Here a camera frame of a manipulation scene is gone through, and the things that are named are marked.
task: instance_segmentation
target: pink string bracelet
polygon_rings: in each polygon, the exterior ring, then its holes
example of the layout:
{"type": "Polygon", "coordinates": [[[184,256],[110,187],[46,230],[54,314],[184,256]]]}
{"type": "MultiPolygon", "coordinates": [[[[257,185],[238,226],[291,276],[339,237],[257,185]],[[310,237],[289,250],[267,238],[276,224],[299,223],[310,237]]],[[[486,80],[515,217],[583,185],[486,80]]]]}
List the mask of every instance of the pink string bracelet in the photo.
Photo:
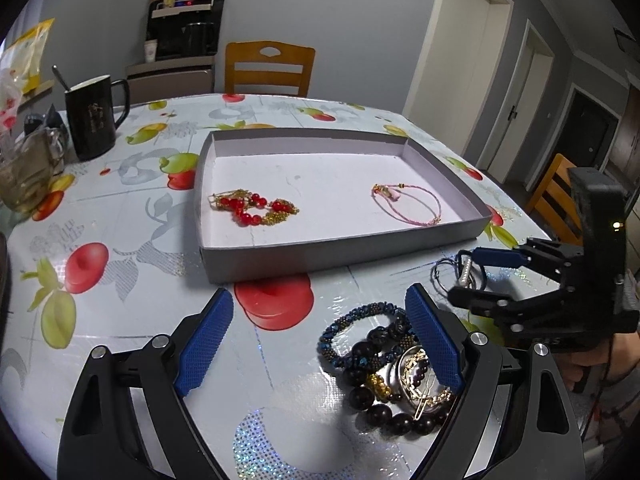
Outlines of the pink string bracelet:
{"type": "Polygon", "coordinates": [[[436,197],[431,191],[429,191],[428,189],[424,189],[423,187],[411,186],[409,184],[376,184],[371,189],[371,196],[373,197],[373,200],[377,202],[378,200],[376,199],[376,195],[380,195],[381,197],[383,197],[389,204],[391,211],[393,211],[396,215],[399,216],[399,220],[407,224],[417,225],[420,227],[431,227],[439,223],[440,220],[442,219],[442,205],[440,204],[440,200],[438,200],[438,197],[436,197]],[[433,220],[429,222],[417,222],[415,220],[411,220],[410,218],[407,218],[394,207],[394,202],[397,202],[400,199],[400,197],[403,195],[402,191],[398,191],[398,189],[408,189],[408,188],[419,189],[433,196],[433,199],[438,204],[438,214],[433,217],[433,220]]]}

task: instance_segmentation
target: person's arm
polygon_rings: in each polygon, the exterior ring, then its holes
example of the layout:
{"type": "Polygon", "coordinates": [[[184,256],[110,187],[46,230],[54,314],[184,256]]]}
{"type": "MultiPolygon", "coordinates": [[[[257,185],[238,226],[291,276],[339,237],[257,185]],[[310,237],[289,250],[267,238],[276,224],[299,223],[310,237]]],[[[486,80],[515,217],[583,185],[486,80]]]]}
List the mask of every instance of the person's arm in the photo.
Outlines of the person's arm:
{"type": "MultiPolygon", "coordinates": [[[[602,365],[609,356],[609,341],[593,350],[556,356],[558,368],[569,390],[582,379],[582,367],[602,365]]],[[[611,365],[598,404],[598,439],[606,456],[615,448],[623,432],[640,412],[640,336],[616,334],[613,338],[611,365]]]]}

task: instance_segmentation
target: door frame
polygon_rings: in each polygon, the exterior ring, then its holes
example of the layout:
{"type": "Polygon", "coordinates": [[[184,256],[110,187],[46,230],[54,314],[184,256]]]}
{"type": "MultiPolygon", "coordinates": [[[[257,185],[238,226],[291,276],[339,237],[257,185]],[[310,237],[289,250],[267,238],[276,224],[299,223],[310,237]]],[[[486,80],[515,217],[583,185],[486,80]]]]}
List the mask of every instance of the door frame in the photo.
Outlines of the door frame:
{"type": "MultiPolygon", "coordinates": [[[[431,16],[429,18],[429,25],[427,26],[427,32],[424,36],[424,41],[422,42],[422,49],[420,51],[420,56],[418,56],[418,63],[416,64],[415,67],[415,71],[414,71],[414,78],[411,81],[411,86],[409,87],[409,93],[407,94],[407,98],[406,101],[404,103],[404,108],[402,109],[402,114],[404,115],[404,117],[408,117],[409,114],[411,113],[412,108],[415,105],[415,98],[416,95],[418,93],[418,88],[420,86],[420,83],[422,81],[422,76],[424,74],[424,69],[426,68],[427,65],[427,60],[428,60],[428,56],[429,56],[429,52],[431,51],[431,45],[433,44],[433,38],[435,36],[435,32],[436,32],[436,27],[438,26],[438,19],[440,17],[440,11],[442,10],[442,1],[443,0],[434,0],[433,1],[433,7],[431,9],[431,16]]],[[[478,125],[478,120],[480,119],[480,116],[482,115],[482,112],[484,111],[484,106],[486,105],[486,101],[487,98],[489,97],[489,92],[491,91],[491,88],[494,85],[494,81],[495,81],[495,75],[498,72],[498,67],[500,65],[500,61],[502,60],[502,54],[504,53],[504,46],[506,44],[507,41],[507,36],[509,34],[509,29],[511,27],[511,17],[513,15],[513,0],[505,0],[506,3],[504,3],[503,5],[508,5],[509,6],[509,10],[508,10],[508,15],[507,15],[507,20],[506,20],[506,26],[504,28],[504,34],[502,37],[502,41],[500,42],[500,50],[498,52],[498,57],[497,57],[497,61],[495,63],[494,69],[492,71],[491,74],[491,79],[489,80],[489,85],[486,89],[486,92],[484,94],[484,97],[482,99],[482,105],[478,111],[478,115],[476,116],[474,123],[471,127],[471,131],[469,131],[469,136],[466,140],[465,146],[462,150],[462,152],[464,153],[464,151],[466,150],[466,147],[469,144],[469,141],[471,140],[471,137],[473,136],[473,132],[476,130],[476,126],[478,125]]]]}
{"type": "Polygon", "coordinates": [[[484,148],[482,149],[482,152],[480,153],[480,157],[478,158],[478,163],[476,164],[476,167],[478,168],[478,170],[486,171],[489,169],[489,166],[494,161],[495,155],[498,153],[498,150],[500,149],[500,145],[502,144],[502,140],[504,140],[504,136],[507,133],[507,130],[503,132],[504,135],[502,136],[500,143],[498,143],[498,145],[495,147],[494,150],[489,148],[490,141],[493,138],[500,135],[500,133],[498,132],[498,126],[500,125],[502,120],[509,115],[510,108],[509,108],[509,103],[507,98],[511,94],[511,91],[513,91],[513,86],[516,83],[516,72],[520,63],[522,62],[522,57],[524,56],[525,49],[527,46],[527,38],[529,37],[530,32],[533,32],[538,37],[538,39],[542,41],[542,43],[549,49],[549,51],[553,52],[551,50],[551,47],[549,47],[548,43],[542,37],[542,34],[538,32],[536,27],[534,27],[533,23],[531,23],[531,20],[527,18],[527,23],[525,24],[525,27],[524,27],[524,34],[522,35],[522,42],[520,43],[520,51],[518,53],[518,59],[516,60],[515,65],[513,66],[513,73],[511,74],[511,80],[509,81],[509,86],[507,87],[507,91],[504,94],[504,99],[502,100],[502,105],[500,106],[500,111],[498,112],[498,115],[495,119],[494,126],[492,127],[491,133],[489,133],[489,137],[487,137],[487,140],[484,143],[484,148]]]}
{"type": "Polygon", "coordinates": [[[540,156],[540,158],[538,159],[538,165],[536,166],[535,171],[531,175],[530,179],[527,181],[527,184],[526,184],[527,191],[531,191],[533,189],[533,187],[536,185],[536,182],[540,178],[540,175],[542,174],[542,171],[546,168],[546,165],[549,162],[549,157],[551,156],[552,150],[554,150],[556,148],[556,144],[558,143],[558,139],[560,137],[560,133],[562,132],[562,130],[564,129],[564,126],[566,124],[566,120],[567,120],[567,117],[569,115],[569,110],[571,109],[571,105],[574,103],[574,98],[575,98],[575,93],[576,92],[580,92],[585,97],[591,99],[597,105],[599,105],[602,108],[604,108],[607,112],[609,112],[611,115],[613,115],[618,120],[618,126],[616,127],[616,131],[613,134],[613,137],[611,139],[611,144],[609,145],[609,149],[607,150],[607,155],[604,158],[602,168],[604,167],[604,165],[606,165],[607,160],[609,159],[609,153],[611,152],[611,147],[613,146],[613,143],[616,140],[616,136],[618,134],[618,129],[620,127],[620,119],[621,119],[620,114],[615,112],[611,107],[609,107],[609,105],[604,104],[600,99],[598,99],[597,97],[595,97],[592,94],[590,94],[589,92],[587,92],[581,86],[578,86],[576,83],[571,82],[571,86],[569,88],[569,93],[567,95],[566,101],[564,102],[564,107],[562,108],[562,114],[560,115],[560,119],[558,120],[558,124],[556,124],[556,129],[554,130],[554,134],[552,135],[551,139],[547,143],[545,151],[543,152],[542,156],[540,156]]]}

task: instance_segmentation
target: hand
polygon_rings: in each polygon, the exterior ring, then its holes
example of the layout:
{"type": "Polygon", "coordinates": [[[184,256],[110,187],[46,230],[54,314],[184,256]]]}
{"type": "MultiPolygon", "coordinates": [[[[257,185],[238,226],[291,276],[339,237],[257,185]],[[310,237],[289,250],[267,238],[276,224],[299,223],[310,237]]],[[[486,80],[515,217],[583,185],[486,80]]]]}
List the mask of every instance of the hand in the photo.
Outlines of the hand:
{"type": "MultiPolygon", "coordinates": [[[[575,383],[582,379],[582,367],[597,366],[607,362],[609,357],[609,340],[604,340],[593,350],[574,352],[571,354],[556,354],[556,363],[569,391],[574,389],[575,383]]],[[[607,381],[615,381],[628,374],[640,361],[640,335],[615,334],[611,351],[611,366],[607,381]]]]}

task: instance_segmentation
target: yellow bag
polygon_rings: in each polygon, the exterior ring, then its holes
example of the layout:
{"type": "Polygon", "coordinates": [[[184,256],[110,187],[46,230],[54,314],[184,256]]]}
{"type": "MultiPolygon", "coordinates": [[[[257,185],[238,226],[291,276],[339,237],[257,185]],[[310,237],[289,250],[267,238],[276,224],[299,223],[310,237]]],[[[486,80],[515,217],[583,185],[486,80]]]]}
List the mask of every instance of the yellow bag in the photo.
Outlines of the yellow bag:
{"type": "Polygon", "coordinates": [[[25,32],[2,53],[0,70],[10,70],[14,82],[26,94],[40,85],[40,61],[54,18],[25,32]]]}

